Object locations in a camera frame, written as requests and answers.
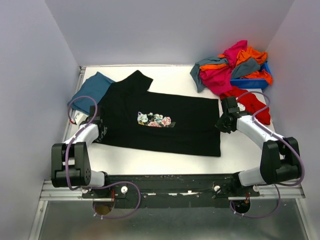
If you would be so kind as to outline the black t shirt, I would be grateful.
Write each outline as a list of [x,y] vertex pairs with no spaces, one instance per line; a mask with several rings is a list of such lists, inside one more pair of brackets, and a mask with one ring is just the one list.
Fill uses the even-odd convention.
[[219,101],[150,92],[152,83],[137,70],[110,85],[98,103],[107,128],[102,144],[220,157]]

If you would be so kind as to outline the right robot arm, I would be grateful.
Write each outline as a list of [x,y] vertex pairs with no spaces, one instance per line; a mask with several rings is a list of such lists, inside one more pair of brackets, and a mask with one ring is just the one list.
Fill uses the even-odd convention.
[[284,137],[240,109],[238,99],[225,97],[221,101],[222,114],[216,128],[224,134],[221,156],[230,167],[230,191],[241,196],[248,187],[280,185],[296,187],[305,177],[298,141]]

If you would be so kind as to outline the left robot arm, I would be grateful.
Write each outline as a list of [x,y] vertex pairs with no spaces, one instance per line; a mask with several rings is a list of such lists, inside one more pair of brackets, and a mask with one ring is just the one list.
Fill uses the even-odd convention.
[[65,142],[52,146],[51,182],[55,188],[93,188],[101,198],[110,194],[107,173],[91,170],[88,153],[89,146],[101,142],[107,133],[104,113],[102,106],[92,105],[89,116],[80,123],[78,131]]

